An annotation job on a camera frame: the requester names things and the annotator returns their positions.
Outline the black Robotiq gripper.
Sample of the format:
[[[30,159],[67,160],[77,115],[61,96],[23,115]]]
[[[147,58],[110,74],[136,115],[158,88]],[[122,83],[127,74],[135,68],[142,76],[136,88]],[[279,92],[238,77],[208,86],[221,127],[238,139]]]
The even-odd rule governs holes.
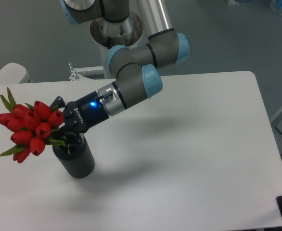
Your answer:
[[[50,108],[52,112],[64,108],[64,126],[52,131],[52,145],[81,145],[84,143],[84,138],[80,133],[87,132],[89,128],[109,118],[96,92],[67,105],[62,97],[57,96]]]

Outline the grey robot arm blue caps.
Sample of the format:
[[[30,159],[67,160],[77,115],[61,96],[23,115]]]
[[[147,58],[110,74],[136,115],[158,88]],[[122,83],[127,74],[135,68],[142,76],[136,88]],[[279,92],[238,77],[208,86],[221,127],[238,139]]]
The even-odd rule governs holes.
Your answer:
[[[81,144],[89,128],[159,93],[159,68],[189,57],[189,42],[174,30],[165,1],[140,0],[137,5],[140,25],[127,0],[61,1],[69,22],[91,22],[92,37],[108,49],[104,72],[115,80],[74,102],[57,101],[64,125],[51,134],[53,144]]]

